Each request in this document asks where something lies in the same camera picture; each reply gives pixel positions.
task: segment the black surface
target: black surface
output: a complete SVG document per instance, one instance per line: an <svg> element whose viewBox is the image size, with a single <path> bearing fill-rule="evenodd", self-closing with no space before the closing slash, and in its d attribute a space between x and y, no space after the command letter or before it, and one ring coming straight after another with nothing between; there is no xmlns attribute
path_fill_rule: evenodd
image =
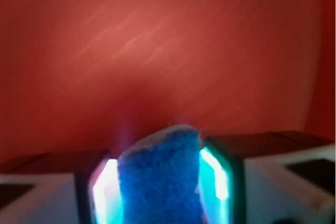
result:
<svg viewBox="0 0 336 224"><path fill-rule="evenodd" d="M335 195L335 162L314 159L286 166L290 171Z"/></svg>
<svg viewBox="0 0 336 224"><path fill-rule="evenodd" d="M0 210L33 187L27 184L0 184Z"/></svg>

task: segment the white surface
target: white surface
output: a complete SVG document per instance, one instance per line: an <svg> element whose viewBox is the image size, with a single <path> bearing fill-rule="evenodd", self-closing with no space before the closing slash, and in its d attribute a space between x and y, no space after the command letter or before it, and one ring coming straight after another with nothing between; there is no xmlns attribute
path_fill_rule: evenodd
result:
<svg viewBox="0 0 336 224"><path fill-rule="evenodd" d="M246 159L247 223L292 218L302 224L330 224L335 197L285 167L320 158L334 162L335 145Z"/></svg>
<svg viewBox="0 0 336 224"><path fill-rule="evenodd" d="M79 223L72 174L0 175L0 183L35 185L0 210L0 223Z"/></svg>

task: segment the cyan light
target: cyan light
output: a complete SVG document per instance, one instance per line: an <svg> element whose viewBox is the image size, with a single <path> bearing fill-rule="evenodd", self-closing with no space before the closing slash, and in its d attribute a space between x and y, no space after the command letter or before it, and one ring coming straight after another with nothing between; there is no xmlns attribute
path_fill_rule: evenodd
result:
<svg viewBox="0 0 336 224"><path fill-rule="evenodd" d="M92 191L97 223L122 223L123 208L116 159L107 161Z"/></svg>
<svg viewBox="0 0 336 224"><path fill-rule="evenodd" d="M227 175L225 171L222 169L222 166L218 160L206 148L201 150L201 157L214 170L216 197L220 200L226 200L228 198L228 190Z"/></svg>

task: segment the blue sponge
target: blue sponge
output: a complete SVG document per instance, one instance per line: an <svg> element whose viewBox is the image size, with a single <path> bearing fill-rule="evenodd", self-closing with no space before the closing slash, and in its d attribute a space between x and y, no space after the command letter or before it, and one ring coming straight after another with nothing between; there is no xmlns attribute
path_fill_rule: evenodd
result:
<svg viewBox="0 0 336 224"><path fill-rule="evenodd" d="M200 138L188 125L159 131L118 159L124 224L202 224Z"/></svg>

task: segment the orange wall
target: orange wall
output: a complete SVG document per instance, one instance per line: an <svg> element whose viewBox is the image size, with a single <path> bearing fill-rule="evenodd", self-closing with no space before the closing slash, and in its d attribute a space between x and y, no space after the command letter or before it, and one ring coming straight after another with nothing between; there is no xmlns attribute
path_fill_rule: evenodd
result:
<svg viewBox="0 0 336 224"><path fill-rule="evenodd" d="M321 0L319 72L305 131L335 140L335 0Z"/></svg>
<svg viewBox="0 0 336 224"><path fill-rule="evenodd" d="M0 159L174 123L303 130L320 0L0 0Z"/></svg>

